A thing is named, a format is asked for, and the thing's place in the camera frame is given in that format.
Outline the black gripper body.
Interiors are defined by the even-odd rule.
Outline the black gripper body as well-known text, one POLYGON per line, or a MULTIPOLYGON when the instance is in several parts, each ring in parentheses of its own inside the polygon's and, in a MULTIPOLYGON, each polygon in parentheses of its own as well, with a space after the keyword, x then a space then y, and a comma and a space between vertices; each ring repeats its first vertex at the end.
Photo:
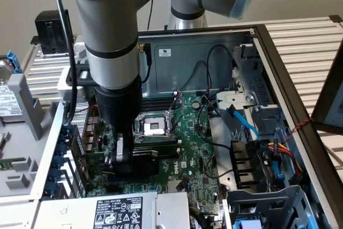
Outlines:
POLYGON ((102 119, 117 132, 125 132, 141 112, 143 95, 141 77, 119 90, 95 87, 96 103, 102 119))

